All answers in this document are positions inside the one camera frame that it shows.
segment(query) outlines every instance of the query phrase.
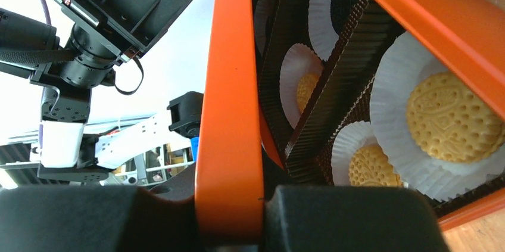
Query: blue object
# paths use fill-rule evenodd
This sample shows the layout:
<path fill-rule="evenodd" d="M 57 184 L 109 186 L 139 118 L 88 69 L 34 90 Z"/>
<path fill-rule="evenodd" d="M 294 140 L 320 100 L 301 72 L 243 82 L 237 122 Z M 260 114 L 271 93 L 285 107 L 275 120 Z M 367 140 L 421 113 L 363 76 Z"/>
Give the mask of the blue object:
<path fill-rule="evenodd" d="M 197 161 L 199 140 L 200 140 L 199 137 L 191 138 L 191 154 L 193 155 L 193 161 Z"/>

